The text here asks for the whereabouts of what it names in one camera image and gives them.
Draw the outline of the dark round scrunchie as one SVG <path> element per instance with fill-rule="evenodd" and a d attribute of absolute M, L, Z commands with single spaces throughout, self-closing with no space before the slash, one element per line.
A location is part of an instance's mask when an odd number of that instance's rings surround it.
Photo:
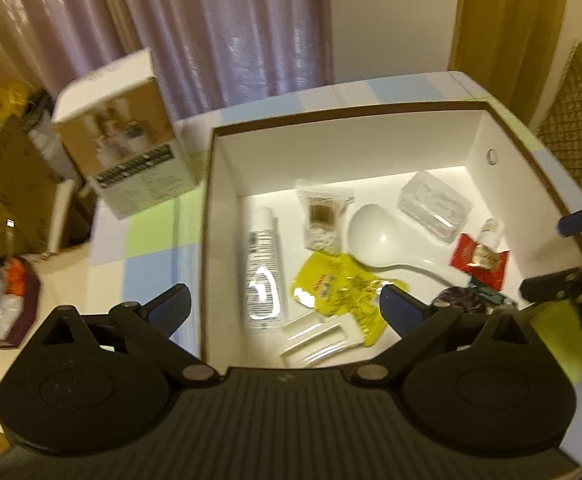
<path fill-rule="evenodd" d="M 486 314 L 487 307 L 483 299 L 473 288 L 449 287 L 440 292 L 431 302 L 433 310 L 460 308 L 463 313 Z"/>

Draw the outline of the dark green sachet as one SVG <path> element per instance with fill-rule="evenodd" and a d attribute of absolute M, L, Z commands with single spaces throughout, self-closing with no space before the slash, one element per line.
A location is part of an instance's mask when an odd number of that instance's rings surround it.
<path fill-rule="evenodd" d="M 510 297 L 497 292 L 497 290 L 492 289 L 492 287 L 484 284 L 477 278 L 472 276 L 469 283 L 469 289 L 472 289 L 478 298 L 480 298 L 485 304 L 488 304 L 492 308 L 496 307 L 507 307 L 507 308 L 517 308 L 518 303 L 511 299 Z"/>

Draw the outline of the red snack packet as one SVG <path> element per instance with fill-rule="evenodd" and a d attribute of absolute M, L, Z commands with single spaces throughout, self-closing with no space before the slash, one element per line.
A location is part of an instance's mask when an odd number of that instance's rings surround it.
<path fill-rule="evenodd" d="M 450 259 L 450 265 L 477 278 L 480 282 L 495 290 L 504 285 L 509 250 L 494 252 L 489 247 L 478 244 L 471 236 L 461 233 Z"/>

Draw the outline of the white pill bottle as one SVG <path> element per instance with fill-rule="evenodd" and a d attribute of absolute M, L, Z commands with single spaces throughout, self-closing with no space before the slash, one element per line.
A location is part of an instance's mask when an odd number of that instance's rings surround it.
<path fill-rule="evenodd" d="M 477 245 L 484 246 L 492 252 L 498 252 L 500 240 L 504 233 L 504 223 L 495 218 L 487 219 L 477 237 Z"/>

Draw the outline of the yellow plastic packet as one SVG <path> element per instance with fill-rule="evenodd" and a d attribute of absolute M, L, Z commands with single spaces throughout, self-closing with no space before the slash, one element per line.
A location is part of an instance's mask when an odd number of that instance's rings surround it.
<path fill-rule="evenodd" d="M 363 333 L 363 345 L 371 347 L 387 328 L 380 312 L 380 294 L 385 285 L 409 290 L 401 280 L 380 278 L 367 271 L 350 255 L 314 252 L 293 278 L 290 292 L 296 302 L 327 318 L 352 315 Z"/>

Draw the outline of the white plastic spoon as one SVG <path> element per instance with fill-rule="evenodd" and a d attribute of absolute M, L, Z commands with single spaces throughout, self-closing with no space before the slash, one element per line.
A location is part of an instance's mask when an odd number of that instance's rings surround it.
<path fill-rule="evenodd" d="M 357 262 L 371 269 L 409 270 L 447 286 L 464 286 L 469 281 L 466 274 L 448 264 L 410 252 L 397 219 L 377 204 L 362 206 L 353 213 L 347 227 L 346 248 Z"/>

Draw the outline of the white plastic clip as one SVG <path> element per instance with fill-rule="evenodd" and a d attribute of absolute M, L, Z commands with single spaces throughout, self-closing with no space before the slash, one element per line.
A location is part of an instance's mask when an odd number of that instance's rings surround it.
<path fill-rule="evenodd" d="M 326 318 L 312 311 L 283 328 L 278 353 L 285 367 L 308 368 L 363 342 L 364 334 L 350 313 Z"/>

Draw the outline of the white cosmetic tube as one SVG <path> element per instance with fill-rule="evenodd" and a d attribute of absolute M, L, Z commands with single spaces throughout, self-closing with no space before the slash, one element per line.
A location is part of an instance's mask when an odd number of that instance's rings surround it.
<path fill-rule="evenodd" d="M 248 333 L 281 330 L 287 319 L 278 222 L 269 207 L 253 210 L 245 245 L 242 317 Z"/>

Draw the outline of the clear plastic case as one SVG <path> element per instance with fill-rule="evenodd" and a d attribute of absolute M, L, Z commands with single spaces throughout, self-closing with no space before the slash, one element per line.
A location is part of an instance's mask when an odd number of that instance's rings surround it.
<path fill-rule="evenodd" d="M 473 204 L 428 171 L 419 171 L 399 193 L 397 208 L 450 244 L 466 225 Z"/>

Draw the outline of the brown cardboard storage box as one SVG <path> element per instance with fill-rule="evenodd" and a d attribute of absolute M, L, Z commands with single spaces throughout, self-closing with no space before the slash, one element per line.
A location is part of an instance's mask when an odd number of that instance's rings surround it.
<path fill-rule="evenodd" d="M 488 219 L 504 226 L 509 254 L 504 291 L 524 278 L 582 264 L 582 237 L 556 225 L 570 212 L 552 171 L 541 167 L 540 143 L 510 126 L 484 101 L 422 102 L 324 110 L 221 126 L 212 133 L 203 216 L 201 352 L 219 370 L 275 367 L 281 333 L 249 332 L 242 322 L 245 252 L 253 214 L 271 210 L 280 271 L 291 282 L 309 253 L 303 243 L 301 185 L 344 188 L 356 212 L 381 208 L 396 223 L 391 261 L 379 267 L 423 300 L 460 281 L 444 243 L 398 208 L 403 187 L 421 171 L 444 181 L 470 203 L 463 232 Z"/>

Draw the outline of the cardboard boxes in background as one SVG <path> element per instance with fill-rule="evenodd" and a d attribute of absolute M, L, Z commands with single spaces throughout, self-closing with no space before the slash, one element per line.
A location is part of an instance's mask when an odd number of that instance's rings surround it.
<path fill-rule="evenodd" d="M 14 251 L 54 254 L 90 238 L 96 197 L 52 127 L 54 100 L 44 89 L 0 90 L 0 258 Z"/>

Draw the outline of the white product carton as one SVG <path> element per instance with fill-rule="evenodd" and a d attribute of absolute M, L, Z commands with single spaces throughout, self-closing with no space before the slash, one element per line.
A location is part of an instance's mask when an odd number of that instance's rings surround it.
<path fill-rule="evenodd" d="M 118 219 L 197 186 L 149 49 L 68 84 L 57 98 L 52 125 L 82 176 Z"/>

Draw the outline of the brown wooden door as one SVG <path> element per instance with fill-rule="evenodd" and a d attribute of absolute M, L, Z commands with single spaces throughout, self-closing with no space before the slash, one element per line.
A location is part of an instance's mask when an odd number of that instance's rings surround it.
<path fill-rule="evenodd" d="M 566 0 L 458 0 L 449 67 L 528 124 L 556 53 Z"/>

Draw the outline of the purple curtain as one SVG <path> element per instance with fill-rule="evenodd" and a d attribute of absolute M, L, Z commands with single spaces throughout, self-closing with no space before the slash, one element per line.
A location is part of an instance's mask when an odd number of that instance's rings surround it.
<path fill-rule="evenodd" d="M 0 89 L 58 94 L 146 48 L 177 119 L 321 87 L 329 0 L 0 0 Z"/>

